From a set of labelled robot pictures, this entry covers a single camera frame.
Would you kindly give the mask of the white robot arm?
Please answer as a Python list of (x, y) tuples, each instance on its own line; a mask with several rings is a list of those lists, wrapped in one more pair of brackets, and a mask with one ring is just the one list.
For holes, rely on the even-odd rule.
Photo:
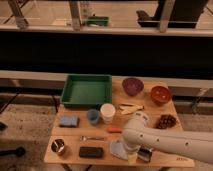
[(136, 112), (124, 125), (122, 139), (128, 153), (145, 146), (213, 164), (213, 133), (154, 129), (148, 121), (146, 113)]

